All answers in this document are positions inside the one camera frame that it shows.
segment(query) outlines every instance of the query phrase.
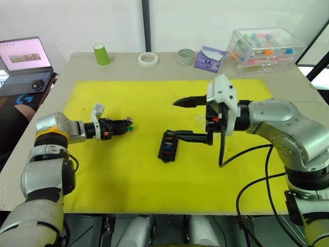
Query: purple tissue box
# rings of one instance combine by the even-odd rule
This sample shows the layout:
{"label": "purple tissue box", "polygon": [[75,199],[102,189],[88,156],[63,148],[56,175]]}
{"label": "purple tissue box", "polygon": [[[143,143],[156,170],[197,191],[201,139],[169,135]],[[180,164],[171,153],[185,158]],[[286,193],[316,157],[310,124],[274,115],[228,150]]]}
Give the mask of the purple tissue box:
{"label": "purple tissue box", "polygon": [[226,51],[203,46],[196,55],[194,67],[217,73],[226,56]]}

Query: computer mouse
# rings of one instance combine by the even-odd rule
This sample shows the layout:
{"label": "computer mouse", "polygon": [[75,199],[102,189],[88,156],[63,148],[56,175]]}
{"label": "computer mouse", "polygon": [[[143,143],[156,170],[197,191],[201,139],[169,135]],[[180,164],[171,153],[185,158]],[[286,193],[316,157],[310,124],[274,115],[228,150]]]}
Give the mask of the computer mouse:
{"label": "computer mouse", "polygon": [[37,91],[37,90],[40,90],[42,87],[43,87],[43,80],[42,79],[34,80],[32,82],[33,90]]}

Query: table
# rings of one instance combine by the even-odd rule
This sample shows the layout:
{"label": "table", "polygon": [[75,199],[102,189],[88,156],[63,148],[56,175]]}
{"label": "table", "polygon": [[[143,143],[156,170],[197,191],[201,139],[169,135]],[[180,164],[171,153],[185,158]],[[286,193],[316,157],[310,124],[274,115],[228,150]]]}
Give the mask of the table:
{"label": "table", "polygon": [[[63,111],[76,81],[210,80],[216,76],[215,73],[192,66],[179,66],[176,63],[176,53],[159,53],[160,62],[154,68],[138,65],[138,55],[138,53],[110,54],[112,62],[106,67],[97,65],[93,53],[84,52],[72,55],[61,77],[40,106],[0,174],[0,194],[3,195],[0,199],[1,210],[13,210],[18,204],[24,202],[20,179],[29,149],[33,146],[35,122],[41,116]],[[225,73],[231,79],[262,79],[274,97],[292,101],[303,115],[329,127],[328,105],[295,65],[282,72],[236,74],[226,60],[220,73]]]}

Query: laptop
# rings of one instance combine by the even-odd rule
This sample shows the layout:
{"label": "laptop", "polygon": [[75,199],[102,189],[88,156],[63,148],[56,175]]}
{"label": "laptop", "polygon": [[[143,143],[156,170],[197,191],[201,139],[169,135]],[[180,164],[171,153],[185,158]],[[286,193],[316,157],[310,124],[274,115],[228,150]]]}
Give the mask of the laptop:
{"label": "laptop", "polygon": [[[53,69],[39,37],[0,41],[0,58],[9,75],[0,97],[45,90]],[[33,89],[35,81],[42,86]]]}

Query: clear plastic box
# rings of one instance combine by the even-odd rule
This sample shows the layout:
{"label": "clear plastic box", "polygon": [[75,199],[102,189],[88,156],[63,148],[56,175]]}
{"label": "clear plastic box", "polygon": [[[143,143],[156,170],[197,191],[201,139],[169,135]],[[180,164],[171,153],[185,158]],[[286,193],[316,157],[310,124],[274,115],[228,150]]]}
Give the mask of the clear plastic box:
{"label": "clear plastic box", "polygon": [[284,28],[255,28],[235,30],[227,53],[238,73],[252,73],[287,68],[304,49],[305,44]]}

